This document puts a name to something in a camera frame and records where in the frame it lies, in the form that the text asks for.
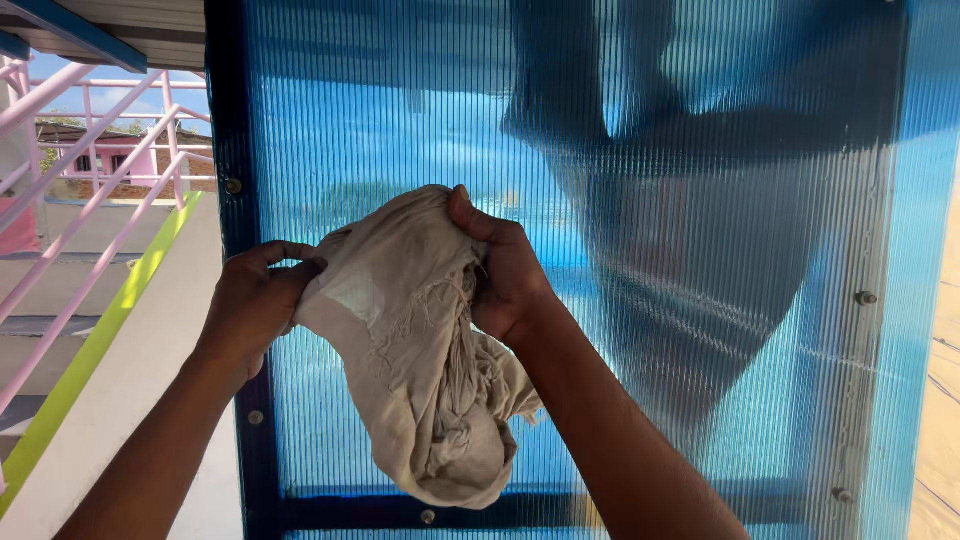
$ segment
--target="wet cloth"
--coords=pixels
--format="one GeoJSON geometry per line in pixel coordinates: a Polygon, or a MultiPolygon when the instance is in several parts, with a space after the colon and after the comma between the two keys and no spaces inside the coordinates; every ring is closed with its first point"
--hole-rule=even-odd
{"type": "Polygon", "coordinates": [[[294,320],[343,358],[373,461],[398,488],[484,508],[510,476],[507,420],[533,422],[541,403],[519,361],[470,327],[487,245],[449,220],[449,193],[422,187],[327,235],[294,320]]]}

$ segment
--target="pink railing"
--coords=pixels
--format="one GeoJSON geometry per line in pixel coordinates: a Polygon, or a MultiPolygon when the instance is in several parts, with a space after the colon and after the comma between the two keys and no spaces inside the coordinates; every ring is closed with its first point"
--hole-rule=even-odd
{"type": "MultiPolygon", "coordinates": [[[[33,182],[23,193],[17,196],[16,201],[10,207],[3,211],[3,213],[0,213],[0,233],[9,227],[30,205],[42,201],[44,193],[46,193],[50,184],[56,178],[90,179],[93,187],[93,196],[81,210],[80,215],[66,227],[60,237],[53,241],[53,244],[43,253],[27,275],[24,276],[20,283],[13,288],[13,291],[0,302],[0,324],[3,324],[16,309],[17,305],[40,281],[43,274],[53,265],[57,257],[66,247],[70,238],[77,233],[80,227],[82,227],[90,217],[90,214],[107,199],[115,187],[123,180],[156,181],[150,193],[139,204],[130,220],[100,256],[100,259],[84,280],[83,285],[81,285],[80,290],[77,291],[67,306],[60,312],[50,329],[40,338],[30,356],[17,370],[13,379],[0,390],[0,414],[3,414],[4,410],[6,410],[7,406],[13,400],[13,397],[16,396],[16,393],[23,386],[24,382],[26,382],[30,374],[36,369],[70,318],[76,313],[80,304],[86,298],[86,295],[89,294],[94,284],[96,284],[103,275],[110,261],[123,246],[137,222],[146,212],[147,208],[159,196],[167,183],[173,180],[177,208],[182,210],[183,181],[214,180],[215,177],[189,176],[180,173],[180,165],[183,160],[190,159],[213,163],[212,158],[189,152],[191,150],[212,150],[212,147],[203,145],[178,146],[177,144],[176,120],[181,118],[195,118],[209,122],[210,118],[205,114],[200,114],[175,104],[173,102],[172,90],[178,88],[206,88],[205,78],[204,82],[197,83],[171,82],[167,71],[153,71],[143,81],[85,81],[83,80],[84,76],[89,74],[93,66],[71,63],[50,79],[40,81],[30,79],[30,61],[10,61],[5,57],[0,58],[3,58],[3,66],[0,67],[0,80],[4,80],[10,85],[12,98],[11,106],[7,110],[0,111],[0,144],[3,143],[5,137],[12,136],[18,127],[25,124],[33,126],[36,123],[37,117],[67,116],[83,118],[86,121],[86,134],[72,144],[37,143],[36,131],[33,129],[29,131],[28,137],[30,140],[28,140],[28,144],[30,145],[30,159],[20,165],[7,178],[0,180],[0,193],[5,192],[17,184],[28,172],[32,173],[33,182]],[[73,86],[80,86],[84,89],[84,113],[51,113],[40,111],[44,107],[47,107],[64,91],[73,86]],[[89,89],[92,86],[131,88],[131,91],[109,112],[105,114],[95,114],[90,110],[89,89]],[[162,89],[164,109],[166,112],[164,114],[124,113],[124,111],[149,88],[162,89]],[[97,139],[100,135],[118,118],[155,119],[156,124],[154,128],[135,145],[98,144],[97,139]],[[166,130],[169,143],[156,144],[156,139],[164,130],[166,130]],[[40,170],[40,148],[55,148],[60,153],[60,157],[45,173],[40,170]],[[96,172],[96,166],[91,167],[89,174],[63,174],[64,169],[83,154],[87,154],[90,157],[90,162],[94,163],[98,148],[129,148],[132,149],[132,151],[109,177],[100,177],[96,172]],[[167,166],[162,175],[127,176],[127,173],[130,172],[137,158],[142,156],[144,152],[157,150],[170,152],[170,165],[167,166]]],[[[3,471],[0,469],[0,495],[2,495],[4,491],[3,471]]]]}

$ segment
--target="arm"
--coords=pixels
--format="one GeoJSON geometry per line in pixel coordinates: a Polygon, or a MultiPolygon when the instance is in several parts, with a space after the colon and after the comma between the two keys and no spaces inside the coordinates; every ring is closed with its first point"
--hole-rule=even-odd
{"type": "Polygon", "coordinates": [[[474,324],[516,353],[611,536],[747,538],[593,349],[550,288],[523,229],[474,209],[462,186],[447,209],[465,233],[490,243],[489,282],[475,301],[474,324]]]}
{"type": "Polygon", "coordinates": [[[312,246],[268,242],[231,258],[194,353],[56,536],[163,539],[233,395],[256,376],[270,344],[289,331],[297,300],[321,271],[312,246]]]}

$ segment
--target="window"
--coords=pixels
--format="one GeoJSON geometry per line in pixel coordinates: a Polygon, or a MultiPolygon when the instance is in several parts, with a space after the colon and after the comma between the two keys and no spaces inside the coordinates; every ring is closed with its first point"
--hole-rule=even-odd
{"type": "Polygon", "coordinates": [[[90,156],[80,156],[73,162],[73,168],[79,173],[90,172],[90,156]]]}
{"type": "Polygon", "coordinates": [[[127,159],[127,156],[111,156],[110,157],[110,167],[112,167],[113,172],[116,172],[119,169],[123,162],[127,159]]]}

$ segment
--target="translucent panel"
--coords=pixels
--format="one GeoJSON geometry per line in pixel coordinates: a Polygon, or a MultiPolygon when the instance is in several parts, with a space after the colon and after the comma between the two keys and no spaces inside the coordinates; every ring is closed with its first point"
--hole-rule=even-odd
{"type": "MultiPolygon", "coordinates": [[[[465,184],[523,224],[624,387],[755,538],[905,535],[960,116],[960,55],[941,52],[957,50],[958,8],[245,9],[264,239],[316,244],[406,190],[465,184]]],[[[282,497],[399,495],[333,349],[297,329],[272,358],[282,497]]],[[[508,494],[585,493],[549,418],[512,429],[508,494]]],[[[569,513],[581,527],[524,534],[603,535],[588,505],[569,513]]]]}

